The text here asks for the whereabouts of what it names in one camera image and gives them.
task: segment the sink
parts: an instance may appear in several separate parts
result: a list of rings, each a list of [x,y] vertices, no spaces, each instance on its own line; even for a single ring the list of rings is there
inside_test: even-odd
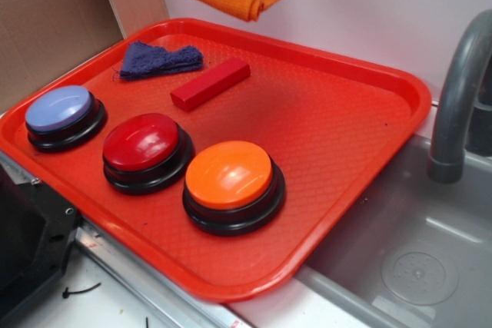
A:
[[[492,326],[492,163],[467,153],[461,181],[437,184],[429,147],[413,136],[297,278],[375,326]]]

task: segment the red tray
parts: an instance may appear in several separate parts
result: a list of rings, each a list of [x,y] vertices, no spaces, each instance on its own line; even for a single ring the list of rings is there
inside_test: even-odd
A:
[[[230,57],[251,76],[185,112],[170,91],[204,70],[126,82],[115,76],[129,42],[170,51],[196,46],[205,70]],[[27,140],[25,112],[40,95],[84,85],[108,110],[105,128],[88,143],[37,152]],[[411,136],[431,107],[417,78],[402,71],[192,19],[140,31],[59,78],[0,120],[0,149],[70,200],[188,292],[208,300],[244,300],[287,280],[361,191]],[[174,118],[197,152],[226,140],[262,146],[282,169],[287,199],[267,226],[239,237],[205,234],[181,205],[183,182],[145,196],[119,194],[102,167],[108,133],[135,115]]]

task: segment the blue fabric scrap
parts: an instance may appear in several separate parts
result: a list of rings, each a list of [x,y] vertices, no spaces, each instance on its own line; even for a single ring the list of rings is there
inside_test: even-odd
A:
[[[177,51],[167,51],[141,41],[131,43],[125,53],[123,66],[118,72],[127,81],[161,75],[194,71],[203,67],[203,54],[192,45]]]

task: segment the round button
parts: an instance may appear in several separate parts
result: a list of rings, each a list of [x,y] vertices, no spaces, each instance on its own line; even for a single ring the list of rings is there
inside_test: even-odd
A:
[[[230,210],[258,199],[271,178],[271,159],[265,150],[247,141],[226,141],[198,154],[185,181],[200,205]]]
[[[178,125],[163,114],[143,114],[117,126],[106,138],[103,156],[120,171],[142,171],[161,163],[178,146]]]
[[[65,86],[42,95],[25,114],[35,131],[50,132],[65,128],[81,118],[91,107],[91,95],[82,86]]]

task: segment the wooden block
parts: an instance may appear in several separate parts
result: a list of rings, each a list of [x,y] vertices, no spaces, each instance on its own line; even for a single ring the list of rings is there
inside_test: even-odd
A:
[[[171,99],[177,107],[190,111],[250,75],[248,63],[231,58],[171,91]]]

